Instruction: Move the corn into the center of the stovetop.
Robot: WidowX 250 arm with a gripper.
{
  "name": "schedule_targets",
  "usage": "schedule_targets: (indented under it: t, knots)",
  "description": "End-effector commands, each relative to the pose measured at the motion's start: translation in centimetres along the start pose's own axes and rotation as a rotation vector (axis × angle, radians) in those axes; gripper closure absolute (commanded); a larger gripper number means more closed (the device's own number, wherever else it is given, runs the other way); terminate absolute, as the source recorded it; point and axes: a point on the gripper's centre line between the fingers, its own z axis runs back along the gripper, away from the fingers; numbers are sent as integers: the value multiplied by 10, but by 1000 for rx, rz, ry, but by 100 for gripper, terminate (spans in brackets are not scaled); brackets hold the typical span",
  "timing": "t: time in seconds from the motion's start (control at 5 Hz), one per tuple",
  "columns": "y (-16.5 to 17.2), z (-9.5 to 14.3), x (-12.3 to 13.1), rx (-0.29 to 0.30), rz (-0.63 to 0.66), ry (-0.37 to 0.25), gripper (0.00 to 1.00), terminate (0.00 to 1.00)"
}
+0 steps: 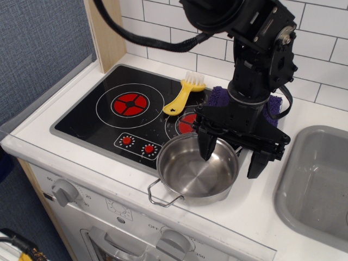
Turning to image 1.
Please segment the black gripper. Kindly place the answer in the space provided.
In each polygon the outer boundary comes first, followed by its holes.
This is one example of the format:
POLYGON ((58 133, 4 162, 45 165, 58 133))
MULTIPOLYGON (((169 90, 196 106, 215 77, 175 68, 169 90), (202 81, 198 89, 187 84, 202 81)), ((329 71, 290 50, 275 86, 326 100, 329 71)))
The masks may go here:
POLYGON ((194 128, 198 134, 200 156, 209 160, 217 138, 254 151, 248 179, 258 178, 269 160, 281 160, 290 137, 264 116, 263 105, 246 105, 233 99, 224 107, 199 105, 194 128))

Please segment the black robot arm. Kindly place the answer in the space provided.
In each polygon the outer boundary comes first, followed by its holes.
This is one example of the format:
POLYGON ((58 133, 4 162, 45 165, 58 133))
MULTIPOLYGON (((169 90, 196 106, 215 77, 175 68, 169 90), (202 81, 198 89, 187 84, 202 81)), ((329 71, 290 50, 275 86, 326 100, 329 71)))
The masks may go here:
POLYGON ((234 40, 234 75, 224 107, 198 106, 194 129, 200 155, 209 159, 218 139, 253 152, 248 178, 280 160, 290 137, 268 122, 263 110, 271 93, 293 81, 294 15, 279 1, 183 1, 189 22, 201 32, 234 40))

